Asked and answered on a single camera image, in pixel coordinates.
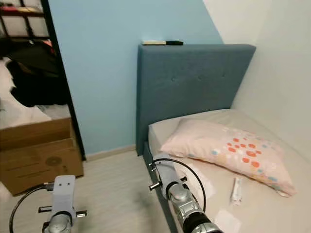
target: blue headboard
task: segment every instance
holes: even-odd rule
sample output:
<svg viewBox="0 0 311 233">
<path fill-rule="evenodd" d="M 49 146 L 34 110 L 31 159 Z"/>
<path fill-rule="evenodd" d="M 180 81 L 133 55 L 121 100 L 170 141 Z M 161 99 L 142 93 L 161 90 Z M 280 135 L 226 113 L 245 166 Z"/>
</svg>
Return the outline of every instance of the blue headboard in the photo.
<svg viewBox="0 0 311 233">
<path fill-rule="evenodd" d="M 256 47 L 139 46 L 136 147 L 143 154 L 148 125 L 230 108 Z"/>
</svg>

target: bed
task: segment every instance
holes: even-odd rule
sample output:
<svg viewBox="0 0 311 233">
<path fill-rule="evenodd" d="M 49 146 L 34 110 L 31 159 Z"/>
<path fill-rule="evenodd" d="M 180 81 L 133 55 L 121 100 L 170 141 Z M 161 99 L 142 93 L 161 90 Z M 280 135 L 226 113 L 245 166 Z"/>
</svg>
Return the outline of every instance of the bed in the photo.
<svg viewBox="0 0 311 233">
<path fill-rule="evenodd" d="M 285 151 L 284 163 L 298 191 L 290 198 L 280 197 L 268 186 L 222 167 L 179 160 L 198 168 L 214 186 L 216 194 L 207 199 L 206 210 L 212 220 L 223 209 L 242 223 L 240 233 L 309 233 L 311 165 L 267 128 L 239 110 L 230 109 L 254 52 L 255 47 L 250 45 L 140 46 L 137 153 L 143 155 L 148 166 L 182 117 L 213 121 L 273 140 Z M 183 168 L 175 168 L 183 174 Z M 156 173 L 148 171 L 156 182 Z M 240 206 L 229 203 L 234 177 L 243 177 Z M 181 232 L 168 202 L 159 189 L 156 191 L 171 232 Z"/>
</svg>

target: white wall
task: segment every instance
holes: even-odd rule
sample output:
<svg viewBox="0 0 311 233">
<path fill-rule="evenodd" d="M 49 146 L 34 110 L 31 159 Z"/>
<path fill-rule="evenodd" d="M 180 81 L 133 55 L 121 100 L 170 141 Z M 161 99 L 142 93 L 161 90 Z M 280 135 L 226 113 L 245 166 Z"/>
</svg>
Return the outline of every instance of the white wall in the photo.
<svg viewBox="0 0 311 233">
<path fill-rule="evenodd" d="M 224 43 L 255 45 L 271 0 L 203 0 Z"/>
<path fill-rule="evenodd" d="M 311 160 L 311 1 L 273 0 L 233 107 Z"/>
<path fill-rule="evenodd" d="M 13 3 L 14 6 L 20 6 L 19 0 L 7 0 L 5 2 Z M 40 0 L 24 0 L 26 6 L 41 7 Z M 9 35 L 27 36 L 25 20 L 22 17 L 3 17 L 6 29 Z M 48 30 L 43 18 L 29 17 L 29 22 L 33 32 L 37 36 L 48 36 Z"/>
</svg>

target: pillow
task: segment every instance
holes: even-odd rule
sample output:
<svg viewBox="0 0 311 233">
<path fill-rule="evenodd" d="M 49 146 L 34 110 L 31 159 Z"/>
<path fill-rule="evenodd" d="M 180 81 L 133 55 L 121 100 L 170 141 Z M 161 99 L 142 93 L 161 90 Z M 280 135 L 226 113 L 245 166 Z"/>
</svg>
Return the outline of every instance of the pillow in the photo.
<svg viewBox="0 0 311 233">
<path fill-rule="evenodd" d="M 160 150 L 224 166 L 267 184 L 282 196 L 296 193 L 280 146 L 247 131 L 206 120 L 181 119 Z"/>
</svg>

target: bed sheet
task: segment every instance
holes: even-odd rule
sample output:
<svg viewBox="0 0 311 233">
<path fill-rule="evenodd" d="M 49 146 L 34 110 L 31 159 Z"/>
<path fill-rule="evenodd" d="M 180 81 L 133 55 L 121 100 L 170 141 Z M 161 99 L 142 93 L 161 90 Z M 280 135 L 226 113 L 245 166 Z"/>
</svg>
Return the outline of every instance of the bed sheet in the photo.
<svg viewBox="0 0 311 233">
<path fill-rule="evenodd" d="M 211 220 L 215 219 L 220 210 L 227 210 L 242 223 L 240 233 L 311 233 L 309 220 L 311 216 L 311 165 L 307 159 L 268 129 L 238 110 L 216 110 L 183 117 L 205 119 L 248 130 L 277 142 L 284 149 L 284 163 L 298 191 L 296 195 L 284 198 L 272 188 L 223 167 L 192 159 L 177 158 L 199 169 L 201 176 L 204 176 L 201 178 L 209 180 L 214 187 L 215 194 L 207 199 L 206 214 Z M 161 145 L 176 129 L 180 118 L 160 121 L 149 126 L 149 147 L 152 155 L 158 154 Z M 179 165 L 175 168 L 180 176 L 186 173 L 186 170 Z M 231 205 L 229 201 L 235 177 L 242 178 L 240 206 Z M 193 194 L 199 197 L 199 190 L 195 188 L 197 184 L 189 183 L 188 185 Z"/>
</svg>

